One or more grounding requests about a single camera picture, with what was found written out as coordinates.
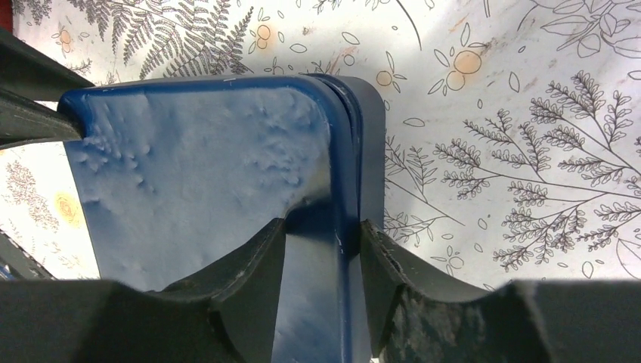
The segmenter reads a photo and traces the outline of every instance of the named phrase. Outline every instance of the black rubber piece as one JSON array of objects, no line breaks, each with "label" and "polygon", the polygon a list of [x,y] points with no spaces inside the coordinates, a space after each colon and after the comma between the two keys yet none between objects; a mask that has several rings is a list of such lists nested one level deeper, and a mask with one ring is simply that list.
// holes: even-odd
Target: black rubber piece
[{"label": "black rubber piece", "polygon": [[83,135],[82,127],[62,113],[0,88],[0,149],[82,140]]},{"label": "black rubber piece", "polygon": [[381,363],[641,361],[635,281],[520,281],[490,293],[371,222],[361,224],[361,266]]},{"label": "black rubber piece", "polygon": [[33,101],[58,101],[93,83],[0,29],[0,88]]},{"label": "black rubber piece", "polygon": [[0,231],[0,280],[54,280],[54,277]]},{"label": "black rubber piece", "polygon": [[284,257],[284,223],[274,219],[161,292],[114,281],[0,282],[0,356],[269,363]]}]

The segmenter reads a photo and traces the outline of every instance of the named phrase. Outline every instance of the botanical print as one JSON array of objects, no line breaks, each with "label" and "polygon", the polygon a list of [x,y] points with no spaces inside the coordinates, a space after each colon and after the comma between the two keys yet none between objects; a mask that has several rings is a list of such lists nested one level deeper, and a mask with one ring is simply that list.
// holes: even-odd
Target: botanical print
[{"label": "botanical print", "polygon": [[[386,109],[383,227],[449,275],[486,290],[520,278],[641,279],[640,0],[14,5],[20,39],[98,85],[203,74],[365,79]],[[7,202],[28,194],[34,225],[87,234],[73,180],[34,191],[6,165],[22,175],[8,177]],[[55,257],[68,245],[45,239],[35,251],[47,245],[60,268],[94,264]],[[91,248],[88,237],[74,243]]]},{"label": "botanical print", "polygon": [[[459,189],[459,200],[477,197],[491,186],[494,178],[512,180],[507,191],[514,195],[515,208],[503,222],[509,229],[503,238],[512,246],[494,252],[494,260],[500,261],[506,270],[518,269],[531,259],[535,264],[548,263],[550,257],[554,257],[554,250],[567,253],[576,243],[586,244],[589,251],[606,247],[620,234],[623,237],[623,231],[632,233],[624,226],[641,215],[638,202],[641,186],[637,184],[641,174],[615,149],[616,144],[627,138],[626,129],[633,125],[627,118],[632,110],[625,107],[631,98],[615,90],[607,99],[599,84],[584,71],[572,76],[571,81],[573,88],[552,81],[547,89],[548,98],[532,98],[530,122],[514,123],[507,110],[499,110],[494,119],[485,119],[484,126],[463,122],[469,132],[491,146],[492,158],[514,169],[529,168],[531,177],[515,177],[487,169],[482,162],[483,149],[460,139],[449,145],[439,144],[434,151],[434,155],[459,169],[446,171],[442,179]],[[598,135],[586,131],[583,126],[586,121],[595,123]],[[519,130],[519,138],[510,136],[511,128]],[[590,151],[593,147],[586,143],[597,144],[604,152],[593,154]],[[546,144],[568,153],[556,165],[557,170],[576,173],[589,182],[589,186],[585,182],[559,185],[547,180],[546,171],[552,169],[552,159]],[[610,184],[620,182],[627,184],[633,194],[613,191]],[[567,191],[554,193],[552,188],[579,190],[581,193],[577,195],[581,197],[562,199],[555,195]],[[605,202],[604,197],[610,196],[616,197],[616,201]],[[549,202],[571,205],[551,214],[533,212]],[[602,222],[586,229],[590,217]]]},{"label": "botanical print", "polygon": [[519,29],[538,8],[555,17],[540,28],[564,37],[556,50],[575,47],[581,58],[591,57],[602,48],[628,58],[641,58],[641,36],[627,31],[641,20],[641,4],[634,0],[532,0],[534,5],[523,17]]},{"label": "botanical print", "polygon": [[51,214],[47,200],[36,190],[31,171],[18,161],[7,164],[6,169],[9,175],[6,188],[10,194],[4,199],[15,206],[26,206],[35,226],[57,231],[60,223]]}]

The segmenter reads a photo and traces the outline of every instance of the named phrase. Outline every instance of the plastic surface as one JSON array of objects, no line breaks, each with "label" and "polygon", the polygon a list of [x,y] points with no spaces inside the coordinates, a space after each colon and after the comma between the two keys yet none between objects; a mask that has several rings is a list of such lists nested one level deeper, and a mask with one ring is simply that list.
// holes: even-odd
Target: plastic surface
[{"label": "plastic surface", "polygon": [[307,76],[67,92],[58,110],[86,129],[65,147],[102,278],[159,289],[286,216],[272,361],[362,361],[369,347],[350,330],[351,315],[367,329],[362,284],[346,252],[359,164],[344,100]]}]

